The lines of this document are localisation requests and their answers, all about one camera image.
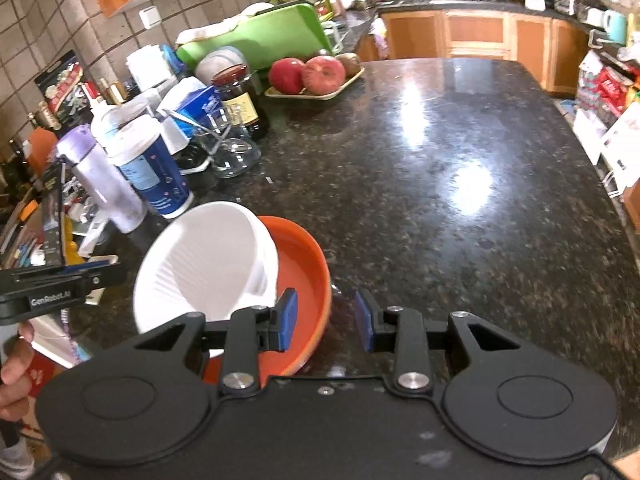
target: human hand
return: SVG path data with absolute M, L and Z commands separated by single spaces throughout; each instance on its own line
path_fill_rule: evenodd
M 27 375 L 27 368 L 31 365 L 34 351 L 31 347 L 33 341 L 33 326 L 24 322 L 18 326 L 18 333 L 22 339 L 14 345 L 11 355 L 2 365 L 0 378 L 0 418 L 16 422 L 23 418 L 29 411 L 27 396 L 31 390 L 31 378 Z

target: metal screw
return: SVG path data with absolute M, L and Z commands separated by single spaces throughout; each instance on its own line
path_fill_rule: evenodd
M 398 384 L 408 390 L 419 390 L 429 384 L 429 378 L 418 372 L 407 372 L 398 377 Z
M 255 379 L 253 376 L 244 372 L 231 372 L 222 378 L 222 382 L 227 388 L 244 390 L 254 384 Z

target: glass jar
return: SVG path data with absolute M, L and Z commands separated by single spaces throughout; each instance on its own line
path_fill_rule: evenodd
M 245 64 L 230 66 L 211 80 L 211 84 L 220 92 L 220 98 L 226 107 L 239 106 L 241 109 L 240 122 L 248 131 L 252 139 L 260 139 L 269 129 L 267 114 L 258 104 L 258 94 L 251 82 Z

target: lower cabinet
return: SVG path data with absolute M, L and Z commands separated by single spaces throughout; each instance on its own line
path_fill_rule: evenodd
M 589 37 L 586 32 L 564 20 L 553 20 L 549 76 L 545 90 L 575 94 L 580 63 L 588 51 Z
M 511 15 L 513 35 L 510 59 L 522 63 L 545 90 L 548 87 L 551 22 L 551 18 Z
M 446 57 L 444 16 L 440 10 L 410 10 L 382 15 L 389 59 Z
M 575 94 L 588 35 L 565 20 L 491 10 L 382 14 L 390 59 L 479 57 L 522 63 L 548 92 Z

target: food package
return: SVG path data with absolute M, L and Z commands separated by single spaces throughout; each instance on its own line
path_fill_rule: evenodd
M 91 123 L 93 115 L 89 99 L 82 91 L 83 82 L 86 82 L 84 68 L 73 50 L 69 50 L 35 79 L 64 132 L 79 124 Z

